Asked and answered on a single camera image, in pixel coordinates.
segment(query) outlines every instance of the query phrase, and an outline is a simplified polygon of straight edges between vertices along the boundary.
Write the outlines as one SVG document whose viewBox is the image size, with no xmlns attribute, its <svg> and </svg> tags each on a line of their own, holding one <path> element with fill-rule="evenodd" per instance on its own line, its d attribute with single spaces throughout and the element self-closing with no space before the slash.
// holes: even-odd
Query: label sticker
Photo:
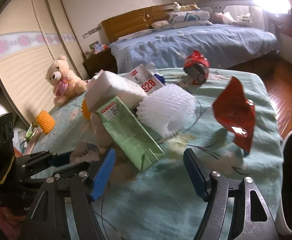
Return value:
<svg viewBox="0 0 292 240">
<path fill-rule="evenodd" d="M 163 87 L 163 84 L 142 64 L 127 73 L 124 77 L 139 84 L 148 95 Z"/>
<path fill-rule="evenodd" d="M 115 102 L 112 102 L 109 106 L 102 110 L 102 114 L 107 121 L 112 119 L 118 113 L 119 108 Z"/>
</svg>

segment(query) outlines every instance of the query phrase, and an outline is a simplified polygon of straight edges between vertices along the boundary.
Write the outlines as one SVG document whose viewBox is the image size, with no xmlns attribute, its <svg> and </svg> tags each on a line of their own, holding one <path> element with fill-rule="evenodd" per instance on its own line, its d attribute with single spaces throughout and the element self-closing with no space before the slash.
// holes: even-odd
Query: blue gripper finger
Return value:
<svg viewBox="0 0 292 240">
<path fill-rule="evenodd" d="M 186 149 L 184 151 L 184 165 L 196 194 L 198 197 L 201 197 L 204 202 L 208 202 L 211 192 L 209 172 L 207 172 L 206 169 L 201 171 L 194 158 L 197 157 L 192 149 Z"/>
<path fill-rule="evenodd" d="M 93 201 L 96 201 L 97 198 L 103 195 L 104 189 L 106 187 L 106 183 L 109 179 L 110 173 L 113 170 L 114 164 L 116 160 L 116 154 L 114 149 L 110 149 L 107 153 L 104 162 L 99 168 L 96 176 L 94 177 L 93 182 L 93 191 L 91 193 L 91 197 Z"/>
</svg>

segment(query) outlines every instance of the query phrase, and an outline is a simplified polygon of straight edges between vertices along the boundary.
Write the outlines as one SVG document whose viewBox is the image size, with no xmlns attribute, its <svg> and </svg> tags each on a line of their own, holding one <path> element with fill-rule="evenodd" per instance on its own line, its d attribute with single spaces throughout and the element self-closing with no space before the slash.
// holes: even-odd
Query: stuffed animal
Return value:
<svg viewBox="0 0 292 240">
<path fill-rule="evenodd" d="M 229 12 L 226 12 L 226 13 L 214 13 L 210 17 L 209 21 L 212 22 L 213 24 L 231 24 L 235 20 L 233 19 L 233 17 L 230 15 Z"/>
<path fill-rule="evenodd" d="M 199 9 L 199 8 L 198 8 L 197 4 L 194 3 L 194 4 L 182 5 L 180 10 L 182 12 L 188 12 L 188 11 L 194 11 L 197 9 Z"/>
<path fill-rule="evenodd" d="M 66 56 L 59 56 L 48 68 L 46 80 L 54 86 L 55 106 L 63 106 L 69 99 L 86 91 L 86 82 L 69 69 Z"/>
<path fill-rule="evenodd" d="M 177 3 L 177 2 L 174 2 L 174 5 L 173 5 L 173 11 L 174 12 L 178 12 L 178 11 L 180 11 L 180 9 L 181 9 L 181 5 L 179 5 L 179 3 Z"/>
</svg>

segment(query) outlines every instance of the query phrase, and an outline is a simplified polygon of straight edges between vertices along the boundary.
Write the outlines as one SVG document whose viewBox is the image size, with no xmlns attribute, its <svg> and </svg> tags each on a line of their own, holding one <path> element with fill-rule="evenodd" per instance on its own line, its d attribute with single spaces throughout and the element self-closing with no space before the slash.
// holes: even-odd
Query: red snack bag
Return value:
<svg viewBox="0 0 292 240">
<path fill-rule="evenodd" d="M 202 85 L 209 74 L 208 60 L 197 50 L 185 59 L 184 71 L 193 78 L 194 85 Z"/>
<path fill-rule="evenodd" d="M 255 125 L 254 104 L 244 96 L 240 81 L 232 77 L 228 86 L 212 104 L 215 119 L 235 134 L 233 142 L 247 153 L 252 144 Z"/>
</svg>

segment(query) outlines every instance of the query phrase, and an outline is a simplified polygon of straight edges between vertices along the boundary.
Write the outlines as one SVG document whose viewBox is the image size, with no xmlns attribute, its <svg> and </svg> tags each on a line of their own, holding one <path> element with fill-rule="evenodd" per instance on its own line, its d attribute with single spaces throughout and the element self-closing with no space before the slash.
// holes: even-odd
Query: sliding wardrobe door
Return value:
<svg viewBox="0 0 292 240">
<path fill-rule="evenodd" d="M 0 83 L 25 123 L 54 106 L 46 72 L 54 58 L 38 25 L 32 0 L 11 0 L 0 14 Z"/>
<path fill-rule="evenodd" d="M 83 66 L 84 57 L 66 17 L 61 0 L 47 0 L 57 29 L 82 79 L 88 79 Z"/>
<path fill-rule="evenodd" d="M 69 55 L 67 55 L 67 52 L 61 43 L 60 37 L 56 31 L 56 28 L 54 27 L 51 16 L 49 15 L 46 1 L 33 0 L 33 6 L 39 27 L 43 33 L 48 49 L 51 52 L 54 60 L 57 60 L 60 55 L 65 55 L 68 57 Z M 72 62 L 68 58 L 67 61 L 70 69 L 72 69 L 78 75 L 78 72 L 73 67 Z"/>
</svg>

